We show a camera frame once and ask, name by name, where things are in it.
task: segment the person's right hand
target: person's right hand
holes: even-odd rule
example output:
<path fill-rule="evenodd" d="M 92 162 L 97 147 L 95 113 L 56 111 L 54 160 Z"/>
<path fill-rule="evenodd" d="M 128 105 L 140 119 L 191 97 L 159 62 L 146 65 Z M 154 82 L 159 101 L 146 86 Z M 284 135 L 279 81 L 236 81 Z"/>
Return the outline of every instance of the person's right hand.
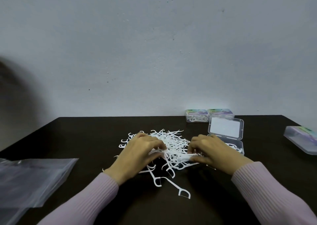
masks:
<path fill-rule="evenodd" d="M 251 159 L 229 147 L 216 135 L 211 135 L 210 137 L 199 135 L 198 137 L 193 137 L 189 143 L 187 153 L 193 154 L 195 150 L 196 153 L 202 151 L 206 157 L 192 156 L 190 158 L 191 161 L 205 163 L 229 175 L 233 175 L 235 171 L 245 164 L 253 162 Z"/>

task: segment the ribbed cuff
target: ribbed cuff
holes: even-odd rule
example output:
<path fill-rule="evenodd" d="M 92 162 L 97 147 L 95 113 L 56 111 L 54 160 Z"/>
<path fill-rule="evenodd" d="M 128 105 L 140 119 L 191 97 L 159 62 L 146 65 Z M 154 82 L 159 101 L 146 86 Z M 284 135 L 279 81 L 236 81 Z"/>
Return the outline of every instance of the ribbed cuff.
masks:
<path fill-rule="evenodd" d="M 91 221 L 116 197 L 118 189 L 119 186 L 115 180 L 102 172 L 84 190 L 73 197 L 72 202 L 87 221 Z"/>

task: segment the box lid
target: box lid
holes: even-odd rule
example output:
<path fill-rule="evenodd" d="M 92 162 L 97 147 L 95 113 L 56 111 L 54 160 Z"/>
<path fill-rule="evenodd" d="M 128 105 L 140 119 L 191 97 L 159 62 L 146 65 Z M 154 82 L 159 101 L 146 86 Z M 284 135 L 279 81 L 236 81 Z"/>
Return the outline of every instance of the box lid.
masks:
<path fill-rule="evenodd" d="M 238 118 L 212 115 L 209 120 L 208 132 L 218 136 L 241 140 L 244 121 Z"/>

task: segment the person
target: person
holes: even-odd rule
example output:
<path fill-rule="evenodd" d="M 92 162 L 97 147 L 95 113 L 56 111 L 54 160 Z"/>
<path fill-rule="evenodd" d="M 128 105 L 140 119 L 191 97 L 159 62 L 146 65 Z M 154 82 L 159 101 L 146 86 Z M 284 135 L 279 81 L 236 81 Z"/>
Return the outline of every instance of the person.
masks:
<path fill-rule="evenodd" d="M 111 167 L 38 225 L 93 224 L 99 212 L 115 198 L 119 186 L 161 156 L 161 153 L 148 154 L 157 148 L 165 150 L 166 146 L 155 137 L 138 133 Z M 262 163 L 241 155 L 217 136 L 193 137 L 188 153 L 195 152 L 203 152 L 204 156 L 192 156 L 193 162 L 205 163 L 232 175 L 232 182 L 261 224 L 317 224 L 317 218 L 309 206 L 279 184 Z"/>

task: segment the forearm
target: forearm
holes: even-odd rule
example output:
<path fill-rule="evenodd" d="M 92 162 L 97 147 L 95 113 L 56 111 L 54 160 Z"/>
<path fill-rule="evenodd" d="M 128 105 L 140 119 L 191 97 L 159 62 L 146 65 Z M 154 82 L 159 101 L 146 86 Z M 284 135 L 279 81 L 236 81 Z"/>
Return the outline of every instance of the forearm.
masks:
<path fill-rule="evenodd" d="M 38 225 L 93 224 L 99 212 L 115 198 L 118 189 L 111 177 L 100 173 L 84 190 L 56 208 Z"/>
<path fill-rule="evenodd" d="M 244 165 L 231 180 L 261 224 L 317 224 L 309 206 L 279 184 L 262 163 Z"/>

